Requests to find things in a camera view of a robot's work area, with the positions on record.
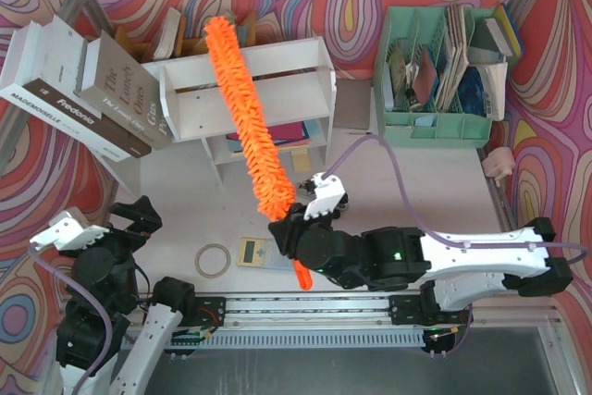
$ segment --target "mint green desk organizer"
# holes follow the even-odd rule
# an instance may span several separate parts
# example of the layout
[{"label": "mint green desk organizer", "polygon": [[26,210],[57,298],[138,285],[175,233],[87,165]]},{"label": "mint green desk organizer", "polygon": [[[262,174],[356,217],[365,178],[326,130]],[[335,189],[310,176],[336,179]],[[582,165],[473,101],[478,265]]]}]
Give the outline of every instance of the mint green desk organizer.
[{"label": "mint green desk organizer", "polygon": [[[437,112],[429,104],[427,112],[386,112],[382,97],[384,63],[398,39],[408,39],[407,57],[418,58],[427,45],[431,55],[438,57],[446,32],[445,7],[440,6],[390,6],[380,35],[378,55],[374,67],[374,97],[378,132],[388,143],[398,147],[417,148],[481,148],[489,140],[491,120],[486,117],[464,113],[458,96],[454,97],[448,112]],[[467,42],[471,42],[475,21],[490,17],[491,9],[466,8],[465,25]],[[416,127],[415,120],[427,115],[434,116],[432,127]]]}]

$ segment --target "colorful swirl pattern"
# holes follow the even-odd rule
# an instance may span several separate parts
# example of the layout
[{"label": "colorful swirl pattern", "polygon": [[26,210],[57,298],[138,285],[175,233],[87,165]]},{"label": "colorful swirl pattern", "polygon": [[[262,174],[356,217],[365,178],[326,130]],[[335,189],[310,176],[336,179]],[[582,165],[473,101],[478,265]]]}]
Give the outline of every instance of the colorful swirl pattern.
[{"label": "colorful swirl pattern", "polygon": [[[0,0],[0,57],[6,54],[12,30],[31,19],[45,23],[62,1]],[[201,34],[208,18],[226,10],[232,10],[238,20],[255,11],[259,43],[321,35],[340,76],[367,79],[387,6],[461,1],[490,7],[500,0],[99,1],[114,24],[137,41],[152,37],[170,6],[188,16],[187,36]],[[588,222],[592,217],[591,1],[532,0],[525,6],[516,19],[526,52],[513,73],[508,119],[492,132],[492,143],[514,150],[517,168],[508,193],[521,221],[551,216],[562,239],[588,245],[592,241]],[[93,32],[84,17],[77,29]],[[0,102],[0,119],[5,109],[6,103]],[[43,341],[65,296],[59,283],[23,256],[27,239],[49,217],[71,205],[98,219],[112,186],[111,178],[84,147],[31,120],[9,170],[0,179],[1,393],[34,391],[44,357]],[[48,254],[55,265],[68,268],[67,260]],[[587,282],[589,266],[588,262],[577,268]],[[576,343],[583,362],[591,363],[592,298],[586,296],[585,288],[572,287],[558,300],[570,328],[581,339]],[[586,378],[590,383],[589,369]]]}]

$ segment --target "white table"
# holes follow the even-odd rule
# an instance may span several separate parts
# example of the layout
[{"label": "white table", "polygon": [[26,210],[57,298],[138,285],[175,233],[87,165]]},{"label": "white table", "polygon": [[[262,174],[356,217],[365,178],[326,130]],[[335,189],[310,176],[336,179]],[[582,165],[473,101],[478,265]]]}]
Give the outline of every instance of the white table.
[{"label": "white table", "polygon": [[[331,164],[360,137],[346,130],[334,130],[333,134]],[[310,174],[295,174],[290,155],[282,155],[290,179],[304,180],[324,170],[318,154],[314,154]],[[397,149],[396,154],[408,194],[433,229],[458,233],[500,231],[475,150]],[[271,235],[266,228],[268,221],[256,211],[245,163],[229,165],[225,174],[224,186],[217,186],[199,141],[177,143],[144,157],[142,194],[151,199],[163,227],[134,254],[136,261],[153,283],[172,276],[193,283],[198,292],[299,290],[293,272],[237,265],[241,237]],[[360,233],[384,226],[415,226],[401,201],[388,157],[376,142],[362,145],[337,174],[350,196],[350,209],[334,222],[335,228],[347,227],[350,233]],[[130,202],[123,191],[117,200]],[[195,269],[195,254],[208,243],[226,246],[232,256],[229,270],[219,278],[203,278]],[[216,272],[224,263],[223,254],[210,252],[203,255],[200,264],[205,271]],[[138,281],[145,290],[140,277]],[[314,276],[313,290],[340,288]]]}]

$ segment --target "gray floor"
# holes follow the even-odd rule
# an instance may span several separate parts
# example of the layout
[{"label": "gray floor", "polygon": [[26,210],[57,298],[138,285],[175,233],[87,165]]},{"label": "gray floor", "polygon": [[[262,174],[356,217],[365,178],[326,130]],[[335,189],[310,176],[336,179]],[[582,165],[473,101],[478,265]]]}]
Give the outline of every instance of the gray floor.
[{"label": "gray floor", "polygon": [[447,360],[399,348],[204,351],[185,363],[161,359],[146,390],[146,395],[555,393],[534,328],[475,328]]}]

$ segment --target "calculator screen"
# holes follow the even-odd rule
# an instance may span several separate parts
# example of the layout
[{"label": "calculator screen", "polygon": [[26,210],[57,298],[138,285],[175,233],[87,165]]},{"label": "calculator screen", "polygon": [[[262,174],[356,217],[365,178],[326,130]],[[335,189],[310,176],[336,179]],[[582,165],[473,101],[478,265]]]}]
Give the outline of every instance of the calculator screen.
[{"label": "calculator screen", "polygon": [[255,251],[255,242],[254,241],[247,241],[247,245],[244,249],[244,258],[242,259],[242,261],[244,261],[245,263],[252,263],[254,251]]}]

